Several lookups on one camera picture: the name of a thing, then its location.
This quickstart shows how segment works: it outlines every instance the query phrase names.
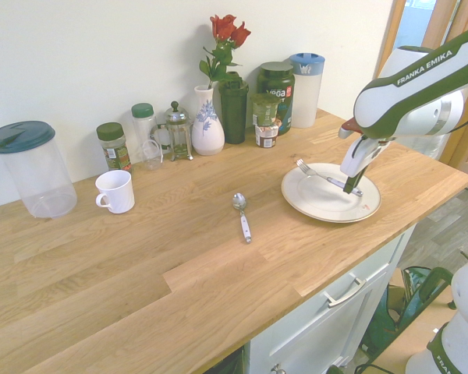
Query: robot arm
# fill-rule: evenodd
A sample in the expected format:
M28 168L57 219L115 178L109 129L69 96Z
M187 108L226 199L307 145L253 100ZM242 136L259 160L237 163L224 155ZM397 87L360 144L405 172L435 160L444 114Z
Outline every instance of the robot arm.
M453 130L463 114L468 87L468 31L433 51L398 48L356 99L352 127L363 135L349 148L341 170L349 176L345 192L356 187L366 167L399 136L436 136Z

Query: fork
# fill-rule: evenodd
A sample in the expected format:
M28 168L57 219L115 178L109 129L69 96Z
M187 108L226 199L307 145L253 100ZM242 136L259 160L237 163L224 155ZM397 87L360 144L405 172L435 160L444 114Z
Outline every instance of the fork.
M338 179L334 179L331 177L325 177L319 173L317 173L314 169L312 169L309 165L305 164L305 161L303 161L301 158L296 162L298 167L300 168L301 171L303 171L307 175L316 175L317 177L321 177L325 179L326 181L330 182L333 185L336 185L337 187L344 189L345 188L345 183L340 182ZM360 191L359 189L354 188L352 190L352 193L355 196L362 197L364 195L364 192Z

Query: blue floral pattern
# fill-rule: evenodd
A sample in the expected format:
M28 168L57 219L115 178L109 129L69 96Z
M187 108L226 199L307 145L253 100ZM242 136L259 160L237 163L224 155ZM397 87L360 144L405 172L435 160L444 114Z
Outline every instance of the blue floral pattern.
M217 120L217 113L215 113L215 109L213 108L213 100L206 100L206 103L201 105L201 109L197 112L196 119L199 122L203 122L203 136L204 132L207 131L211 123L208 119L212 121Z

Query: plate rim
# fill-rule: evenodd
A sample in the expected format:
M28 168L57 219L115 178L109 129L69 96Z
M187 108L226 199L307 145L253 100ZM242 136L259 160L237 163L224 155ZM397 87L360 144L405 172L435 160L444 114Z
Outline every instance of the plate rim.
M332 164L332 163L327 163L327 162L313 162L313 163L309 163L308 165L309 166L312 166L313 164L324 164L324 165L333 165L335 167L339 167L339 165L337 164ZM376 190L378 191L378 205L376 206L375 209L373 209L368 215L364 216L364 217L360 217L360 218L354 218L352 220L345 220L345 221L337 221L337 220L332 220L332 219L328 219L328 218L324 218L324 217L317 217L315 215L313 215L312 213L308 213L302 209L300 209L299 207L297 207L294 203L291 202L291 199L287 196L287 192L285 191L285 180L288 178L288 175L289 173L291 173L292 171L296 170L296 169L300 169L299 167L296 167L296 168L293 168L291 170L289 170L284 178L282 179L282 182L281 182L281 192L282 192L282 195L284 196L285 200L288 202L288 204L293 207L295 210L301 212L302 214L305 214L306 216L308 217L311 217L315 220L319 220L319 221L324 221L324 222L330 222L330 223L334 223L334 224L349 224L349 223L353 223L353 222L358 222L358 221L362 221L362 220L365 220L366 218L369 218L370 216L372 216L373 214L375 214L378 209L380 209L380 206L381 206L381 201L382 201L382 198L381 198L381 194L380 194L380 189L376 186L376 184L371 181L368 177L366 176L363 176L362 178L365 178L367 179L375 188Z

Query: metal spoon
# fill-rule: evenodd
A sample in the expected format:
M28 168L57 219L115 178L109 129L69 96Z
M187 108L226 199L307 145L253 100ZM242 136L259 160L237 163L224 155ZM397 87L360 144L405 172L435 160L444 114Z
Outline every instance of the metal spoon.
M242 194L236 193L232 198L232 205L241 212L241 227L243 228L244 238L246 239L246 243L250 244L250 226L248 226L248 221L246 220L246 216L244 215L244 208L246 208L246 199Z

